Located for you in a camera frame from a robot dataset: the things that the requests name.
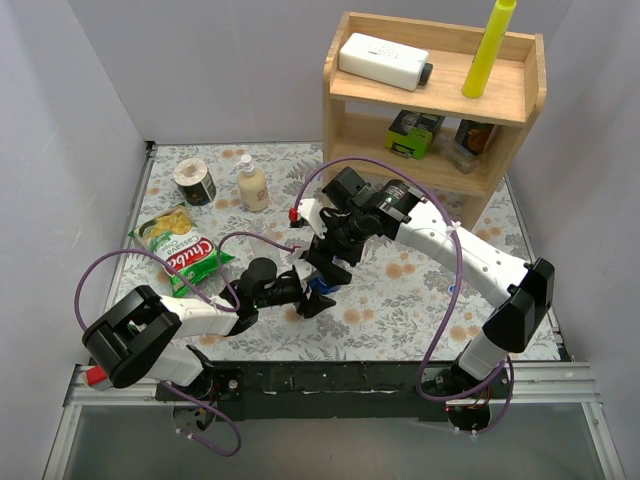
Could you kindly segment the blue label water bottle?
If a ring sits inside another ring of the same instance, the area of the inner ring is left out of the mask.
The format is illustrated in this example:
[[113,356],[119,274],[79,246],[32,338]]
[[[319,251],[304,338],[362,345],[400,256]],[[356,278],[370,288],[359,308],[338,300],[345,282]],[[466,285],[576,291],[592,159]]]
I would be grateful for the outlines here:
[[321,295],[329,295],[340,289],[339,285],[330,286],[323,277],[315,277],[309,282],[312,289],[317,289]]

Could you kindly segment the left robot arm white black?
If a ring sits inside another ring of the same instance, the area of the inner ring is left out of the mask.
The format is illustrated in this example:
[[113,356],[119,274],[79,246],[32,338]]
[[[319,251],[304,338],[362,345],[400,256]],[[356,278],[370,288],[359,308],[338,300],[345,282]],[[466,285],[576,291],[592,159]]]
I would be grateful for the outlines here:
[[87,327],[82,343],[109,378],[126,388],[143,378],[168,381],[193,400],[213,386],[211,361],[198,349],[172,343],[200,335],[238,335],[253,326],[262,308],[292,304],[312,318],[336,302],[300,278],[296,269],[277,273],[268,258],[257,258],[220,296],[173,298],[142,285]]

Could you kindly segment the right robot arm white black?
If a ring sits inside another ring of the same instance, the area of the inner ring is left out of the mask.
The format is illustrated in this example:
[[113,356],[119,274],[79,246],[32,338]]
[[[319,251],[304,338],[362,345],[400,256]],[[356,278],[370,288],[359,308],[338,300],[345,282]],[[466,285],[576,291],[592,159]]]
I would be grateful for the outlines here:
[[455,225],[433,195],[407,180],[392,179],[376,189],[346,167],[323,192],[330,207],[297,197],[289,212],[292,227],[307,224],[314,231],[300,256],[311,266],[306,278],[321,277],[330,288],[349,284],[343,266],[360,261],[372,236],[384,236],[454,272],[457,282],[468,283],[493,306],[450,368],[451,394],[479,395],[509,354],[527,348],[551,307],[555,268],[549,261],[527,262],[492,247]]

